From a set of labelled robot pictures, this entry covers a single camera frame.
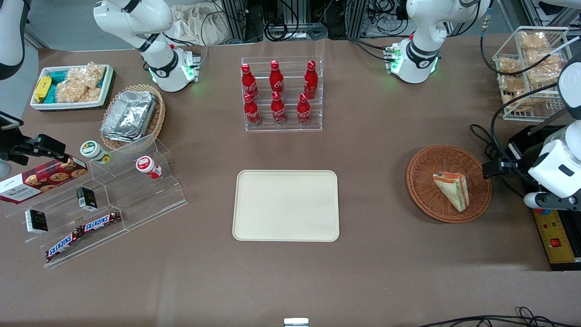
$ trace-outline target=floor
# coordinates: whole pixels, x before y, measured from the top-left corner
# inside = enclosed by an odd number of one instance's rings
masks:
[[[175,3],[188,4],[200,0],[166,0],[171,6]],[[508,10],[514,17],[516,26],[525,24],[522,8],[514,7],[511,1]],[[95,0],[35,0],[30,10],[28,29],[52,49],[64,51],[90,51],[106,49],[129,49],[130,46],[114,35],[102,31],[95,23],[92,8]],[[494,13],[488,33],[507,33],[502,14],[495,3]],[[479,24],[466,34],[478,34]],[[37,80],[37,52],[26,45],[24,65],[17,75],[0,81],[0,98],[4,99],[0,110],[21,117],[28,103],[30,90]]]

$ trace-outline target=wire basket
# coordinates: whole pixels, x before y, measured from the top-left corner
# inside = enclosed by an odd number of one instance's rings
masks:
[[[159,93],[159,91],[157,91],[154,87],[149,86],[149,85],[143,85],[143,84],[133,85],[133,86],[129,86],[125,90],[117,93],[117,95],[115,95],[115,97],[111,100],[111,102],[109,103],[109,106],[107,107],[107,111],[105,112],[105,115],[103,116],[103,122],[105,122],[105,119],[107,119],[107,116],[109,115],[109,112],[111,111],[111,107],[113,106],[113,103],[115,102],[117,97],[122,92],[125,92],[125,91],[137,91],[137,92],[147,91],[147,92],[150,92],[156,96],[157,101],[155,103],[155,107],[153,108],[154,112],[151,116],[151,119],[149,120],[148,129],[147,129],[147,132],[145,133],[144,136],[153,134],[153,136],[155,138],[158,137],[159,132],[162,130],[163,120],[166,117],[166,105],[163,102],[162,95]],[[101,133],[101,139],[103,140],[103,143],[107,146],[107,148],[110,148],[111,150],[118,149],[118,148],[127,144],[127,142],[109,140],[108,138],[105,137],[105,135],[103,135],[103,133]]]
[[[466,176],[470,204],[459,212],[434,183],[432,176],[440,171]],[[411,198],[430,217],[442,222],[464,223],[486,211],[492,197],[490,180],[482,177],[482,164],[468,151],[452,145],[438,144],[423,148],[411,159],[406,172]]]
[[[497,70],[501,70],[501,61],[503,58],[516,59],[519,61],[519,70],[525,69],[530,66],[530,62],[526,60],[527,49],[522,47],[521,43],[521,33],[539,33],[542,32],[547,40],[547,48],[544,49],[555,49],[560,45],[567,42],[566,33],[569,30],[568,27],[535,27],[535,26],[521,26],[518,27],[511,36],[504,42],[504,44],[498,49],[498,51],[492,57]],[[559,64],[562,68],[567,61],[572,57],[571,50],[569,46],[565,46],[558,54],[562,58],[562,62]],[[537,83],[530,79],[530,72],[524,74],[519,74],[513,76],[517,79],[522,79],[523,83],[523,93],[533,91],[539,87],[549,85],[554,81],[548,81],[547,83]],[[500,74],[498,77],[498,88],[500,90],[500,97],[503,102],[507,102],[508,99],[513,98],[516,94],[507,91],[503,88],[501,79],[503,78]],[[524,98],[516,103],[504,108],[503,118],[505,120],[522,120],[527,122],[542,122],[549,118],[559,110],[564,107],[561,97],[557,91],[556,87],[549,88],[544,91],[540,91],[531,95],[530,97]]]

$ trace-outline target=snickers bar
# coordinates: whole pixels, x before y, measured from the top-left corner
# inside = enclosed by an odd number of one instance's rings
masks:
[[[67,235],[64,239],[60,242],[56,243],[53,247],[48,249],[46,254],[46,263],[49,263],[54,257],[56,257],[59,253],[62,253],[65,248],[68,248],[71,244],[73,244],[79,237],[83,235],[82,230],[75,229],[72,233]]]
[[[87,234],[89,231],[101,228],[112,222],[116,222],[119,219],[121,219],[121,213],[119,211],[114,211],[84,226],[80,226],[79,228],[81,229],[83,234]]]

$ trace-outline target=round wicker basket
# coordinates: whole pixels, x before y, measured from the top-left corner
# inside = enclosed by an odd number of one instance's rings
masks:
[[[440,171],[466,176],[470,204],[458,212],[433,182],[432,175]],[[429,216],[448,223],[464,223],[486,211],[492,197],[490,180],[482,177],[482,164],[468,151],[451,145],[438,144],[420,150],[410,161],[406,173],[411,198]]]
[[[147,132],[145,133],[145,135],[153,134],[153,136],[157,137],[159,135],[159,132],[162,130],[163,119],[166,117],[166,105],[163,102],[162,95],[154,87],[149,86],[149,85],[143,85],[143,84],[129,86],[121,92],[124,92],[124,91],[148,91],[152,94],[155,94],[155,96],[157,97],[157,102],[155,103],[155,107],[153,109],[155,111],[153,112],[151,119],[149,120],[148,129],[147,129]],[[107,116],[109,115],[109,112],[111,111],[111,107],[113,106],[113,103],[115,102],[115,100],[117,99],[119,94],[121,94],[121,92],[117,93],[117,95],[115,95],[115,97],[109,103],[109,106],[107,106],[107,110],[105,111],[103,121],[105,121],[105,119],[107,119]],[[127,142],[109,140],[102,133],[101,133],[101,139],[103,140],[103,143],[107,146],[107,148],[110,148],[111,150],[115,150],[117,148],[120,148],[120,147],[128,144]]]

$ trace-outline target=brown table surface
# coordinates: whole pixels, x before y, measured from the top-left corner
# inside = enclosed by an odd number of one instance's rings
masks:
[[[506,37],[487,37],[489,56]],[[462,225],[434,221],[408,195],[406,166],[422,147],[452,144],[484,161],[468,125],[488,127],[501,104],[476,37],[451,38],[442,54],[428,81],[410,85],[347,41],[211,48],[198,83],[162,92],[160,139],[189,204],[55,269],[43,268],[38,248],[16,242],[0,222],[3,325],[280,326],[285,317],[309,317],[313,326],[414,326],[510,315],[519,305],[579,323],[580,273],[548,271],[530,211],[500,183],[493,182],[486,213]],[[323,131],[245,132],[241,57],[291,55],[324,56]],[[39,56],[41,67],[112,65],[114,94],[152,84],[137,51]],[[100,140],[102,115],[27,108],[22,130],[46,133],[78,155],[83,141]],[[501,140],[523,126],[499,121]],[[243,169],[334,171],[339,239],[236,241],[232,213]]]

